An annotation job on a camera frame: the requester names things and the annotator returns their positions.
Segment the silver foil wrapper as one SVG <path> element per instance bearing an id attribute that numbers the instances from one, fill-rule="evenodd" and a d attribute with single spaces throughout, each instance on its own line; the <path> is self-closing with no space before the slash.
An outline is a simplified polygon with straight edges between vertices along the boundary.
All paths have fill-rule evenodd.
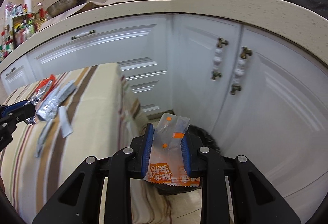
<path id="1" fill-rule="evenodd" d="M 25 105 L 28 106 L 28 109 L 32 110 L 33 115 L 28 117 L 24 122 L 27 125 L 35 125 L 36 124 L 36 111 L 38 104 L 45 98 L 46 92 L 45 91 L 37 91 L 36 95 L 33 96 L 30 100 L 28 100 Z"/>

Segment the white printed pouch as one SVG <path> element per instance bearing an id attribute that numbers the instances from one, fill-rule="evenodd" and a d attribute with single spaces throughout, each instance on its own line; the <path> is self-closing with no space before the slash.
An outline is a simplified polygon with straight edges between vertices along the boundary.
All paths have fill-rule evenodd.
<path id="1" fill-rule="evenodd" d="M 69 81 L 66 85 L 59 85 L 42 102 L 36 111 L 36 116 L 40 121 L 49 121 L 56 117 L 60 105 L 75 91 L 76 85 L 74 80 Z"/>

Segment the white paper sleeve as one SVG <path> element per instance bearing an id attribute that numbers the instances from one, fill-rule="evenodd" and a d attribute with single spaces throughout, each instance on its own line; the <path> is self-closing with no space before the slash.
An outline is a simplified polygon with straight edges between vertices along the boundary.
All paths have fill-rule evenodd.
<path id="1" fill-rule="evenodd" d="M 53 119 L 49 119 L 49 121 L 46 122 L 45 126 L 43 127 L 43 129 L 38 137 L 36 150 L 34 153 L 34 156 L 36 158 L 39 158 L 43 151 L 44 145 L 45 145 L 47 137 L 48 137 L 48 133 L 51 130 L 54 120 L 55 119 L 53 118 Z"/>

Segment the small orange clear wrapper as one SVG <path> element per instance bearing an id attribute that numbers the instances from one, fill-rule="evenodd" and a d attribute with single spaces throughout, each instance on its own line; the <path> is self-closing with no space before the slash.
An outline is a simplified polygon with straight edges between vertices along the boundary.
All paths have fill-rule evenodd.
<path id="1" fill-rule="evenodd" d="M 35 89 L 37 100 L 43 101 L 47 95 L 53 90 L 56 83 L 56 77 L 51 74 L 48 78 L 43 79 Z"/>

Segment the white chopstick sleeve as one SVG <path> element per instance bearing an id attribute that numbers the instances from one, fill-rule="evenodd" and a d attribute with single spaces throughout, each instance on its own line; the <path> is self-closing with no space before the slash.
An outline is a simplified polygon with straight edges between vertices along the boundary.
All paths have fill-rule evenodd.
<path id="1" fill-rule="evenodd" d="M 73 128 L 69 122 L 66 108 L 64 106 L 59 107 L 58 114 L 62 137 L 66 138 L 67 136 L 73 133 Z"/>

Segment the orange white snack packet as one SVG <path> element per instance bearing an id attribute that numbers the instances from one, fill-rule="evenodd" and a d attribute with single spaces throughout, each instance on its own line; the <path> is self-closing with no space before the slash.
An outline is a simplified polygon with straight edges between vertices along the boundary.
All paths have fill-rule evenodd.
<path id="1" fill-rule="evenodd" d="M 164 113 L 153 132 L 151 152 L 144 180 L 155 184 L 189 186 L 200 182 L 183 167 L 181 142 L 187 134 L 190 118 Z"/>

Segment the black trash bin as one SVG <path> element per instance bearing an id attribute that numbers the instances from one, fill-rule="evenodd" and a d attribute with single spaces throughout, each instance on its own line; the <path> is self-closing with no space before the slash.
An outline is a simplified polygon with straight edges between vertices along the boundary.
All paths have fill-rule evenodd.
<path id="1" fill-rule="evenodd" d="M 161 195 L 179 195 L 206 187 L 208 182 L 219 183 L 224 177 L 221 150 L 206 130 L 190 125 L 181 142 L 183 167 L 192 176 L 200 176 L 200 182 L 189 186 L 155 184 Z"/>

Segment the white spice rack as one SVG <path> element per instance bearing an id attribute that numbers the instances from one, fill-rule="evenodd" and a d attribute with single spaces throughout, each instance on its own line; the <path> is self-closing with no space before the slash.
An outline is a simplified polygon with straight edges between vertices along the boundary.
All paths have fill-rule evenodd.
<path id="1" fill-rule="evenodd" d="M 4 24 L 5 36 L 13 40 L 14 48 L 27 41 L 37 32 L 35 13 L 10 16 Z"/>

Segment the striped tablecloth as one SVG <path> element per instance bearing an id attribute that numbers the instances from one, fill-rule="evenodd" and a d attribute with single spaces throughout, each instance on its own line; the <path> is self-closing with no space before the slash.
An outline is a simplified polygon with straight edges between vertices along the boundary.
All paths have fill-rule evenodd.
<path id="1" fill-rule="evenodd" d="M 116 63 L 63 73 L 57 86 L 74 82 L 65 100 L 73 132 L 62 135 L 59 118 L 49 128 L 40 154 L 37 141 L 45 126 L 18 124 L 13 141 L 1 152 L 1 178 L 14 209 L 31 223 L 42 206 L 88 156 L 106 158 L 144 133 L 148 118 Z"/>

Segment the cooking oil bottle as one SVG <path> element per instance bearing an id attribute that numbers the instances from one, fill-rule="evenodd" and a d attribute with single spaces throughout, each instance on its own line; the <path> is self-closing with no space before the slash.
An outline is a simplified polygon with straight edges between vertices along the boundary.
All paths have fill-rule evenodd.
<path id="1" fill-rule="evenodd" d="M 44 11 L 42 2 L 37 4 L 36 20 L 38 24 L 42 24 L 47 21 L 46 12 Z"/>

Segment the white paper towel roll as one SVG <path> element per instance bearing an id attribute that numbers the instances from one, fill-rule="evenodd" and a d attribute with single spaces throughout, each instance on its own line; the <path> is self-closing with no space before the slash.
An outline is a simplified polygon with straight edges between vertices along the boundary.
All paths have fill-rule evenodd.
<path id="1" fill-rule="evenodd" d="M 27 6 L 27 12 L 32 12 L 32 0 L 24 0 L 24 4 Z"/>

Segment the steel wok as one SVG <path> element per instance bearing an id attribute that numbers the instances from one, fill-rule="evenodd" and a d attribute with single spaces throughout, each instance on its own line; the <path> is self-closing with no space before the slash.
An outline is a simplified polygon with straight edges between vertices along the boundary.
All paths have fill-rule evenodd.
<path id="1" fill-rule="evenodd" d="M 47 13 L 54 18 L 64 12 L 86 3 L 87 0 L 58 0 L 47 8 Z"/>

